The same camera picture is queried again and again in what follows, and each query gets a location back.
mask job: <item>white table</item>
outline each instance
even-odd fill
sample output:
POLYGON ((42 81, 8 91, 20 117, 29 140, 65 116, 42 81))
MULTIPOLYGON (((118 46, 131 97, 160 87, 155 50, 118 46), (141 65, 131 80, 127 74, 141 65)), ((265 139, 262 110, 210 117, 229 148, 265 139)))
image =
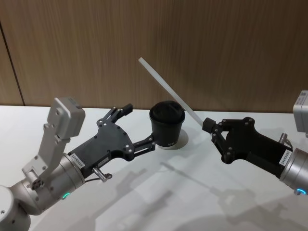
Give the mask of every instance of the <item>white table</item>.
MULTIPOLYGON (((0 184, 11 186, 21 168, 38 152, 47 107, 0 107, 0 184)), ((80 135, 69 152, 97 132, 108 109, 85 109, 80 135)), ((282 132, 293 146, 308 149, 292 114, 198 112, 201 118, 256 120, 256 129, 275 140, 282 132)), ((147 110, 118 121, 132 141, 151 134, 147 110)), ((270 173, 238 160, 221 162, 210 135, 188 115, 178 150, 162 150, 132 162, 116 159, 102 168, 107 183, 92 181, 40 216, 31 231, 301 231, 308 227, 308 197, 295 196, 270 173)))

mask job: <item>barcode label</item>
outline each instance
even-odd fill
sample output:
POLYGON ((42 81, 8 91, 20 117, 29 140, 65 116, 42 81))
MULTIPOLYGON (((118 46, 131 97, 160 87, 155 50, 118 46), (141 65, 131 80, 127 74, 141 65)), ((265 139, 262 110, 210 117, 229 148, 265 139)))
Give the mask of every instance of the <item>barcode label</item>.
POLYGON ((79 159, 78 156, 75 155, 75 153, 71 154, 70 157, 78 165, 79 168, 83 168, 85 166, 85 164, 79 159))
POLYGON ((284 152, 284 154, 283 154, 279 164, 285 166, 287 164, 291 154, 292 154, 292 152, 290 150, 285 150, 285 152, 284 152))
POLYGON ((106 163, 109 160, 109 157, 106 157, 104 160, 98 163, 97 167, 103 166, 104 163, 106 163))

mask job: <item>cable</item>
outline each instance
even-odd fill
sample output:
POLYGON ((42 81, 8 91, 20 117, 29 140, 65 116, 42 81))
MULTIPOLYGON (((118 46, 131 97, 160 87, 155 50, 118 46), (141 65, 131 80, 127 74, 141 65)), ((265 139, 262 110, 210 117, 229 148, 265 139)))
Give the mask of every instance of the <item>cable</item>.
POLYGON ((93 178, 93 179, 90 179, 90 180, 86 180, 85 183, 90 182, 90 181, 94 181, 94 180, 100 180, 100 179, 99 178, 93 178))

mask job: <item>white plastic straw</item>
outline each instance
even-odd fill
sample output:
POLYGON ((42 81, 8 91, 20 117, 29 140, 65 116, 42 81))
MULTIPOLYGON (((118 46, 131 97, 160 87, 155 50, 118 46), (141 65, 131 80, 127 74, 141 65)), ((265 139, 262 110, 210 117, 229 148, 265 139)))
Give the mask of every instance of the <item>white plastic straw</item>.
POLYGON ((139 62, 144 66, 145 69, 156 79, 156 81, 162 85, 162 87, 168 91, 168 93, 188 112, 188 114, 200 125, 203 122, 200 117, 180 98, 180 96, 164 81, 164 79, 143 59, 140 58, 139 62))

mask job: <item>wooden wall panel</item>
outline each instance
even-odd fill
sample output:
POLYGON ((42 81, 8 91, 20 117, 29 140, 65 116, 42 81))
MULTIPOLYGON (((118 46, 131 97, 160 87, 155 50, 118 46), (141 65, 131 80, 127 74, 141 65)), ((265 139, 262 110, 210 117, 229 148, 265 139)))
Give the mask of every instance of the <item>wooden wall panel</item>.
POLYGON ((23 105, 11 62, 0 32, 0 105, 23 105))
POLYGON ((197 110, 291 111, 308 89, 306 0, 0 0, 27 105, 170 99, 143 57, 197 110))

